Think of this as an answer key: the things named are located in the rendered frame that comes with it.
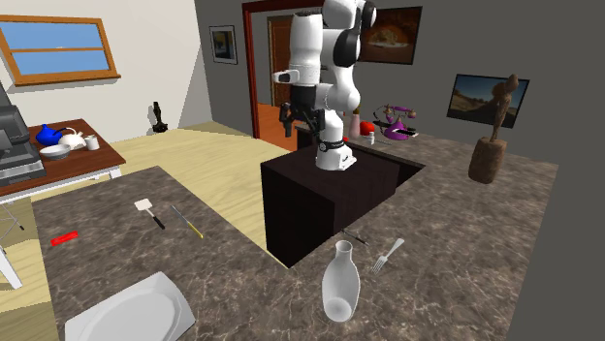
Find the white octagonal plate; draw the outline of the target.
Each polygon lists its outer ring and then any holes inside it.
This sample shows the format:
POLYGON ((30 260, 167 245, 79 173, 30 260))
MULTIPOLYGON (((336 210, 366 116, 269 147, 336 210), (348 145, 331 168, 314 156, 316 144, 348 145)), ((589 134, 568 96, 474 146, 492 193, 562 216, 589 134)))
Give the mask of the white octagonal plate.
POLYGON ((177 341, 196 318, 177 285, 156 272, 69 319, 65 341, 177 341))

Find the black floor statue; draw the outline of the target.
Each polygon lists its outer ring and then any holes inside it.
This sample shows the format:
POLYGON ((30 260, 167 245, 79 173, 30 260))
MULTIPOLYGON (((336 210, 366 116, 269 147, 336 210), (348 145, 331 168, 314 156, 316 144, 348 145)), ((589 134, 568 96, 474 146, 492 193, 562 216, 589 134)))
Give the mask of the black floor statue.
POLYGON ((168 125, 162 121, 161 109, 158 102, 153 102, 153 114, 156 118, 156 123, 152 126, 154 133, 164 133, 168 130, 168 125))

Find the pink vase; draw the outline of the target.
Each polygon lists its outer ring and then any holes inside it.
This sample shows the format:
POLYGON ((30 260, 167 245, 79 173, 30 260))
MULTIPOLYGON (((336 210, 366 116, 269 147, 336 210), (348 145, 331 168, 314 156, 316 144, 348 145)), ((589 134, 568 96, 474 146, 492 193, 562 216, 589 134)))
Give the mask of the pink vase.
POLYGON ((350 116, 350 125, 348 138, 351 140, 357 139, 360 136, 360 109, 355 108, 350 116))

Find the landscape wall picture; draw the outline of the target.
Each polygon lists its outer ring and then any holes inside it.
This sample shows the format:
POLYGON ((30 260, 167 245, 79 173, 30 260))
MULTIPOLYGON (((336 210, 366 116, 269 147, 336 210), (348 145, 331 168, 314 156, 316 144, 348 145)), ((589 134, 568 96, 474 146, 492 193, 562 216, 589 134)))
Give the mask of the landscape wall picture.
MULTIPOLYGON (((497 109, 493 89, 506 80, 506 77, 457 74, 446 116, 493 125, 497 109)), ((512 92, 511 104, 506 111, 502 128, 514 127, 529 83, 529 79, 519 79, 519 86, 512 92)))

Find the brown food wall picture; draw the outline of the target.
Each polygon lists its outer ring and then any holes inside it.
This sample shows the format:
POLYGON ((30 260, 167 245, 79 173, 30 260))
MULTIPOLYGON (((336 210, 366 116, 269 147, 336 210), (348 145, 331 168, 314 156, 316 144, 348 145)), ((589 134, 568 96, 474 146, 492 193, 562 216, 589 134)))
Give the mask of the brown food wall picture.
POLYGON ((412 65, 423 7, 378 9, 361 36, 360 61, 412 65))

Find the brown table with white legs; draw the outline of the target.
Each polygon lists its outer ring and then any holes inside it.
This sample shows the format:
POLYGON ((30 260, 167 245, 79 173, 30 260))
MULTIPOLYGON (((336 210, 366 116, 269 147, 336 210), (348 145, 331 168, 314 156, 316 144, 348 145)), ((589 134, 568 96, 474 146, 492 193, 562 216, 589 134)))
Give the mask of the brown table with white legs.
POLYGON ((121 175, 125 160, 102 137, 96 150, 71 151, 53 161, 35 139, 42 130, 25 124, 0 82, 0 207, 104 174, 121 175))

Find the red-brown door frame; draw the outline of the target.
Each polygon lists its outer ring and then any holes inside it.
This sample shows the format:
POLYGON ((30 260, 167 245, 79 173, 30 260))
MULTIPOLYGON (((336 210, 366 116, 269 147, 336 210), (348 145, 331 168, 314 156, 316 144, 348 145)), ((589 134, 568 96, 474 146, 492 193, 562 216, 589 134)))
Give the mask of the red-brown door frame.
POLYGON ((248 78, 249 104, 251 109, 253 137, 255 139, 258 139, 260 137, 260 127, 257 106, 257 87, 255 75, 253 36, 251 28, 251 15, 253 13, 321 7, 324 2, 325 0, 262 0, 255 2, 245 2, 241 4, 246 68, 248 78))

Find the small framed wall picture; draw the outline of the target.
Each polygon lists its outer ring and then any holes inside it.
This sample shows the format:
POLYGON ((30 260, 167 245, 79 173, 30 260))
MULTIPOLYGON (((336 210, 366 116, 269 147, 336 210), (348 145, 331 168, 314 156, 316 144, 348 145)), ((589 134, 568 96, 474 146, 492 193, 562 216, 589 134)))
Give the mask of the small framed wall picture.
POLYGON ((210 26, 209 35, 213 61, 216 63, 237 65, 238 55, 235 26, 210 26))

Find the red flat bar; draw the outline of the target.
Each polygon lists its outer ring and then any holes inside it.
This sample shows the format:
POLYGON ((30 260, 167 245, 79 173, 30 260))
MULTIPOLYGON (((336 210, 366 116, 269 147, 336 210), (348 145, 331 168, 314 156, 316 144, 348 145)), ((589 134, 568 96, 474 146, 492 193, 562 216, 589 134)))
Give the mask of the red flat bar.
POLYGON ((57 245, 62 244, 64 242, 66 242, 66 241, 75 239, 78 236, 79 236, 79 233, 77 231, 71 231, 71 232, 68 232, 68 233, 65 233, 65 234, 62 234, 62 235, 59 235, 59 236, 53 238, 50 241, 50 244, 52 246, 57 246, 57 245))

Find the wooden framed window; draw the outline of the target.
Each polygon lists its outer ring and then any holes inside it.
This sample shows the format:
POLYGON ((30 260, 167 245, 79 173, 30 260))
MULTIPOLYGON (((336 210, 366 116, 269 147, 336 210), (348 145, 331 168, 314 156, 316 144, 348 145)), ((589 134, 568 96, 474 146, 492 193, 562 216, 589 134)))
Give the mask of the wooden framed window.
POLYGON ((0 15, 0 52, 16 87, 120 77, 100 18, 0 15))

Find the purple antique telephone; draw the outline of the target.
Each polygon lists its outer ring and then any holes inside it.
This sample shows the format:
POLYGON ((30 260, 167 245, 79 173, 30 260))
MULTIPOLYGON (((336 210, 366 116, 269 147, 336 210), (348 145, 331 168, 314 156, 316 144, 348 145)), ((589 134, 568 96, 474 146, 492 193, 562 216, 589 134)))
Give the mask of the purple antique telephone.
POLYGON ((383 109, 385 121, 381 120, 376 111, 373 113, 372 123, 380 129, 381 134, 389 140, 408 140, 418 136, 415 128, 409 127, 402 122, 404 117, 413 119, 416 117, 416 111, 412 108, 385 105, 379 107, 383 109))

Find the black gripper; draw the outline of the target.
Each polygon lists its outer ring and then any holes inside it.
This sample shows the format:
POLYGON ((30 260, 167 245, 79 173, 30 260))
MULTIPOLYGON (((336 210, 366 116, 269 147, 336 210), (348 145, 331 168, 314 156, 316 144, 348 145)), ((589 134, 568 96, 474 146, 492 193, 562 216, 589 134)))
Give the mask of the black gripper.
POLYGON ((313 109, 316 100, 316 86, 292 85, 290 88, 290 103, 284 102, 280 105, 279 121, 285 130, 285 137, 292 136, 292 126, 295 116, 302 116, 312 135, 320 138, 320 133, 325 129, 325 111, 313 109))

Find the silver fork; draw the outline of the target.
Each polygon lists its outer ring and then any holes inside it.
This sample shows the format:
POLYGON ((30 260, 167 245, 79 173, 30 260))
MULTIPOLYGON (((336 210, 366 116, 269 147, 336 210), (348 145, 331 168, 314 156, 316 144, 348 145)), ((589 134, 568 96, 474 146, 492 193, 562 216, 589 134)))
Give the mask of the silver fork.
POLYGON ((389 252, 386 255, 381 255, 376 263, 374 264, 374 266, 372 267, 371 271, 373 274, 377 274, 381 268, 384 266, 384 264, 388 261, 389 257, 397 250, 397 248, 399 248, 402 244, 404 243, 404 239, 403 238, 398 238, 395 243, 393 244, 393 246, 390 248, 389 252))

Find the dark robot stand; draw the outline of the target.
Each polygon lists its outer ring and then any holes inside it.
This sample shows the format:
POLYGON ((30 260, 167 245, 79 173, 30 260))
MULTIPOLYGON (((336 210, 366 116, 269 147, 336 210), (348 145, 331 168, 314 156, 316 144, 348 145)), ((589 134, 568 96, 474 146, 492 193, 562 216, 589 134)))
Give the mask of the dark robot stand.
POLYGON ((299 149, 261 164, 268 251, 286 267, 391 197, 425 166, 356 141, 347 170, 316 166, 317 144, 299 132, 299 149))

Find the white vase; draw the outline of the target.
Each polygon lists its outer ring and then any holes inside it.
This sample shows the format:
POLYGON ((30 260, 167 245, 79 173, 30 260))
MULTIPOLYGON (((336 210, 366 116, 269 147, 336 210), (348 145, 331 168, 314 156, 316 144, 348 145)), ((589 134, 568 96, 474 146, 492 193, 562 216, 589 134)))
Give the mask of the white vase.
POLYGON ((322 301, 326 316, 337 323, 349 321, 356 310, 361 280, 352 260, 353 246, 340 240, 335 244, 334 259, 322 279, 322 301))

